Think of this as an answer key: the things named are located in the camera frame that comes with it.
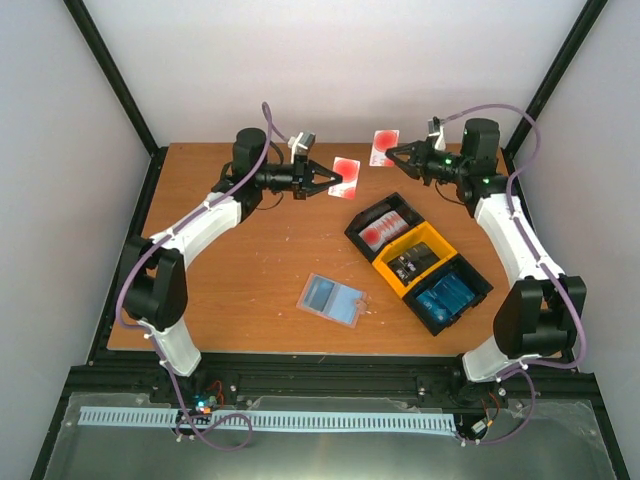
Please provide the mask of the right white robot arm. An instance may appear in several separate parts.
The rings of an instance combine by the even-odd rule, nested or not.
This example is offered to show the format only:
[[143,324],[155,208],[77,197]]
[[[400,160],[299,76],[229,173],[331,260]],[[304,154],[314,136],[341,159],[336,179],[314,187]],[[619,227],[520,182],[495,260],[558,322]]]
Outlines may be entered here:
[[493,333],[462,355],[466,382],[500,382],[531,366],[571,370],[582,360],[554,359],[584,347],[581,312],[586,285],[551,259],[526,219],[514,179],[497,170],[500,130],[486,118],[466,121],[459,153],[444,149],[444,122],[433,118],[423,140],[386,151],[410,178],[424,185],[452,183],[456,195],[491,241],[510,291],[493,321]]

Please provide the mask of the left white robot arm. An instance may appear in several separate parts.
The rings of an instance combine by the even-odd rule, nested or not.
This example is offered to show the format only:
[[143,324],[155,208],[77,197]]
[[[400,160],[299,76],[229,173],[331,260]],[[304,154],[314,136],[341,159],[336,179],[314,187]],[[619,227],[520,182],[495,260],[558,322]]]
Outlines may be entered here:
[[201,400],[208,378],[197,370],[201,352],[193,343],[184,314],[190,264],[225,232],[245,221],[263,193],[291,193],[305,200],[341,183],[340,174],[310,159],[312,132],[290,138],[289,159],[268,160],[279,148],[259,128],[236,135],[232,159],[198,206],[171,227],[126,241],[118,266],[115,319],[124,328],[141,329],[158,350],[161,365],[175,374],[172,388],[186,402]]

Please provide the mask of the red white credit card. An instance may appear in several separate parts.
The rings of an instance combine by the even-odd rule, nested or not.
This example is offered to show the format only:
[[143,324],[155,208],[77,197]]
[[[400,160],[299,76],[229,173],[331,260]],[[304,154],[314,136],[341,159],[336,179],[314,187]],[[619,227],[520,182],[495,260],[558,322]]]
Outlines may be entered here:
[[330,187],[328,195],[335,198],[353,200],[356,196],[360,166],[361,163],[358,160],[336,157],[333,163],[333,171],[342,176],[342,182]]
[[376,130],[373,136],[369,165],[371,167],[393,167],[386,151],[398,146],[398,130]]

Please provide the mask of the blue credit card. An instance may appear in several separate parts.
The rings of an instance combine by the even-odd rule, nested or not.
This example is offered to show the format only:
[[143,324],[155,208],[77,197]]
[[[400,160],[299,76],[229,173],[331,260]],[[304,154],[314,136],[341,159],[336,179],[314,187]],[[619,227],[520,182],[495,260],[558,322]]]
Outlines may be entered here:
[[336,283],[321,276],[314,276],[303,298],[303,305],[313,311],[323,312],[329,303]]

